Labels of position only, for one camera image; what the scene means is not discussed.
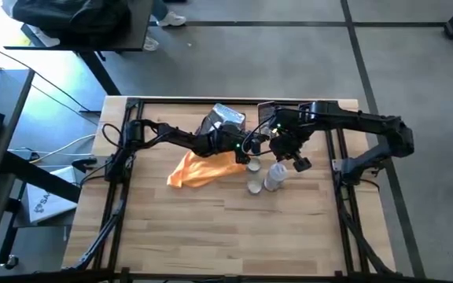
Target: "orange cloth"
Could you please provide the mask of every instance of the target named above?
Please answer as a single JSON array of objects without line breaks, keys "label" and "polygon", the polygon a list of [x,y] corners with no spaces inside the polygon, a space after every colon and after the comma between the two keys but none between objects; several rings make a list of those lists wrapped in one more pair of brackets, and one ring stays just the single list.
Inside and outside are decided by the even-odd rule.
[{"label": "orange cloth", "polygon": [[189,151],[169,175],[167,184],[176,188],[181,188],[182,185],[196,188],[218,177],[242,171],[245,171],[245,165],[235,163],[234,152],[202,158]]}]

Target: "shoe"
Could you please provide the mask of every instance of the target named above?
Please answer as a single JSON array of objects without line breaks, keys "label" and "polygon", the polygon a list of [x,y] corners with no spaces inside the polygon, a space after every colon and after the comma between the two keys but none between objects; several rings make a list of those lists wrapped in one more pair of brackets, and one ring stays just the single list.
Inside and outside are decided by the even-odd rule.
[{"label": "shoe", "polygon": [[167,13],[167,16],[163,20],[158,20],[157,24],[159,27],[167,27],[168,25],[178,27],[180,25],[184,25],[186,22],[186,18],[183,16],[178,16],[174,12]]},{"label": "shoe", "polygon": [[143,46],[146,51],[155,51],[158,49],[158,41],[146,36],[145,45]]}]

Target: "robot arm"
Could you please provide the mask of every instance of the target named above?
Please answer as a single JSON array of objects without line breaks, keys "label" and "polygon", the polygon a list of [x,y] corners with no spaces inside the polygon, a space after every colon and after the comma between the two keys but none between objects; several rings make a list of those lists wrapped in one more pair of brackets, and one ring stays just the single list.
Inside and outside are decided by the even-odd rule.
[{"label": "robot arm", "polygon": [[343,110],[336,101],[313,101],[299,105],[297,110],[275,106],[269,128],[278,132],[270,143],[277,160],[295,160],[293,166],[297,171],[311,167],[310,161],[300,156],[300,149],[316,130],[343,128],[384,136],[387,143],[356,158],[342,160],[342,179],[353,185],[359,183],[365,169],[382,168],[382,161],[391,156],[405,157],[414,152],[412,131],[400,117]]},{"label": "robot arm", "polygon": [[[149,127],[157,136],[149,141],[145,140],[145,128]],[[233,123],[224,123],[217,129],[207,134],[192,134],[180,130],[178,127],[171,127],[167,123],[155,123],[148,119],[132,120],[125,126],[123,132],[122,146],[110,157],[106,167],[105,179],[110,181],[118,178],[123,172],[125,163],[134,152],[139,149],[148,149],[160,142],[169,142],[190,149],[200,157],[209,157],[214,154],[235,152],[235,162],[247,164],[250,161],[249,155],[245,152],[260,150],[261,142],[267,140],[267,136],[257,133],[249,133],[241,130]],[[244,151],[241,149],[242,142],[247,138]]]},{"label": "robot arm", "polygon": [[[279,107],[275,103],[273,107],[274,115],[268,125],[278,135],[271,139],[270,149],[277,161],[293,159],[293,166],[299,172],[311,167],[309,159],[300,156],[300,149],[316,130],[343,128],[386,137],[387,143],[377,145],[356,158],[342,160],[342,180],[352,185],[359,183],[367,168],[383,168],[382,161],[391,156],[404,157],[414,152],[412,131],[398,116],[343,110],[336,101],[313,101],[299,105],[298,109]],[[146,141],[145,127],[151,128],[157,137]],[[111,156],[105,178],[109,181],[121,175],[125,162],[135,151],[148,149],[159,142],[185,147],[201,157],[234,151],[236,162],[247,164],[250,158],[246,152],[259,152],[260,144],[267,139],[266,135],[246,132],[232,123],[225,123],[207,134],[195,135],[167,123],[132,120],[124,127],[122,146]]]}]

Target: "gray floor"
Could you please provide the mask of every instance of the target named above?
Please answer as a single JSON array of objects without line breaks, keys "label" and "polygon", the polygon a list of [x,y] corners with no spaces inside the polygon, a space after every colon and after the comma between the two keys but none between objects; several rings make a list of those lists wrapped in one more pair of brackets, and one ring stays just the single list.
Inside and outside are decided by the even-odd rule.
[{"label": "gray floor", "polygon": [[[453,14],[449,0],[348,2],[353,20],[362,22],[442,22]],[[344,19],[339,0],[189,0],[173,9],[191,20]],[[160,42],[158,51],[105,55],[105,66],[123,94],[345,97],[359,99],[362,109],[368,109],[346,28],[192,26],[150,32]],[[379,110],[401,115],[414,129],[415,154],[395,165],[425,272],[453,280],[453,42],[441,28],[356,28],[356,33]],[[73,54],[12,54],[88,107],[100,107],[102,89]],[[57,67],[50,69],[43,61]],[[67,101],[42,81],[36,84]],[[59,123],[57,116],[69,122]],[[12,146],[56,149],[94,129],[33,90]],[[84,153],[88,146],[70,153]],[[47,164],[68,161],[61,156]],[[389,185],[384,176],[379,181],[397,269],[410,274]],[[64,246],[59,228],[23,231],[14,248],[22,266],[0,268],[0,274],[56,270]]]}]

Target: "wooden tabletop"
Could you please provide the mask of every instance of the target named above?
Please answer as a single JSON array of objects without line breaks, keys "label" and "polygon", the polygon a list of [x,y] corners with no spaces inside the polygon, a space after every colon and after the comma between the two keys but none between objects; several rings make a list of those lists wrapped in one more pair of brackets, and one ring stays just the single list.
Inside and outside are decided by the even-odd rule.
[{"label": "wooden tabletop", "polygon": [[[127,97],[107,97],[103,123],[121,126]],[[339,100],[357,110],[356,100]],[[255,105],[229,105],[247,115],[246,126],[258,124]],[[212,105],[146,104],[146,119],[195,131]],[[109,134],[113,140],[115,132]],[[350,156],[368,149],[364,133],[345,131]],[[99,134],[92,153],[115,151]],[[173,189],[166,184],[186,149],[161,143],[140,150],[134,163],[124,218],[117,270],[130,267],[145,274],[240,274],[331,276],[345,270],[330,164],[323,132],[301,150],[313,166],[297,173],[291,161],[284,188],[250,195],[247,173],[218,178],[201,188]],[[274,156],[261,157],[262,177]],[[392,250],[378,191],[356,186],[365,238],[385,264],[394,269]],[[71,266],[98,235],[108,183],[101,179],[83,187],[63,266]],[[104,266],[109,250],[105,252]],[[356,269],[359,269],[354,250]]]}]

